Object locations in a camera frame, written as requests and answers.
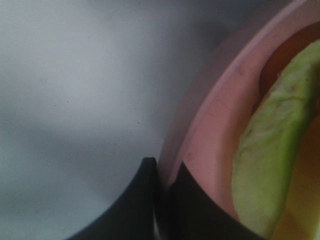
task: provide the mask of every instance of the black object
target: black object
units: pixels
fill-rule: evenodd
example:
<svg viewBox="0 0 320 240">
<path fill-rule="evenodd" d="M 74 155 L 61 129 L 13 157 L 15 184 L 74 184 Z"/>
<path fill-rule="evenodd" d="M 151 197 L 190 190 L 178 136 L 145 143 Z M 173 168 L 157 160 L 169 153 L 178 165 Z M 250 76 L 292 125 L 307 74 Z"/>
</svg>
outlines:
<svg viewBox="0 0 320 240">
<path fill-rule="evenodd" d="M 168 240 L 263 240 L 215 204 L 184 164 L 166 209 Z"/>
<path fill-rule="evenodd" d="M 157 162 L 144 158 L 119 199 L 97 220 L 68 240 L 154 240 Z"/>
</svg>

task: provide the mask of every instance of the food in bowl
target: food in bowl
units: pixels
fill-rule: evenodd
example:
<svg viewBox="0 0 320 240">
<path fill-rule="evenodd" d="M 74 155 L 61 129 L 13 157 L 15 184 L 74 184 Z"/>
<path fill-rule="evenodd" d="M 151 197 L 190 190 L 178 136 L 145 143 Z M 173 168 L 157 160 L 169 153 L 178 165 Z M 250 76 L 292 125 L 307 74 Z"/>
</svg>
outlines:
<svg viewBox="0 0 320 240">
<path fill-rule="evenodd" d="M 317 40 L 281 72 L 251 117 L 234 155 L 234 208 L 244 226 L 266 239 L 316 239 L 319 67 Z"/>
</svg>

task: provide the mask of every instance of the green vegetable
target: green vegetable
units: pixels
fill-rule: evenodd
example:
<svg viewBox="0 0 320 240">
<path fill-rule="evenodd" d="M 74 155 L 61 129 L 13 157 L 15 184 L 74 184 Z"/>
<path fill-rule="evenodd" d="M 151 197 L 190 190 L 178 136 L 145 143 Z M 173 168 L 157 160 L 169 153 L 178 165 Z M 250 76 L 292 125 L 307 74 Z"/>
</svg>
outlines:
<svg viewBox="0 0 320 240">
<path fill-rule="evenodd" d="M 282 71 L 239 140 L 232 197 L 240 222 L 270 238 L 288 193 L 303 133 L 315 116 L 320 40 Z"/>
</svg>

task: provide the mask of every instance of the pink bowl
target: pink bowl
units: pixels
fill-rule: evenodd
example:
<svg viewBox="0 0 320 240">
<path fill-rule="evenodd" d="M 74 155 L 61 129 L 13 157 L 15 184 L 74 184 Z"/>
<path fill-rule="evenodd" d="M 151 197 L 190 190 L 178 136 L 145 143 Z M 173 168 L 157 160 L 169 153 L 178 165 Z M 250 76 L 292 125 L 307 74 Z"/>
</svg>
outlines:
<svg viewBox="0 0 320 240">
<path fill-rule="evenodd" d="M 320 0 L 277 0 L 228 37 L 190 86 L 159 160 L 164 192 L 182 163 L 203 191 L 237 219 L 231 196 L 233 154 L 259 99 L 261 71 L 293 34 L 320 21 Z"/>
</svg>

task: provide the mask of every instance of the white surface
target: white surface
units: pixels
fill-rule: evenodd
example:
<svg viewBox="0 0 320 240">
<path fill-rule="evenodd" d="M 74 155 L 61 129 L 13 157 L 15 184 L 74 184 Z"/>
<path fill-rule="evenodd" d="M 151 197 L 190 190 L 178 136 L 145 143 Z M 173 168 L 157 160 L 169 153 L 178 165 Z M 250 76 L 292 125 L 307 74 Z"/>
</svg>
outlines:
<svg viewBox="0 0 320 240">
<path fill-rule="evenodd" d="M 63 239 L 104 212 L 263 2 L 1 0 L 0 239 Z"/>
</svg>

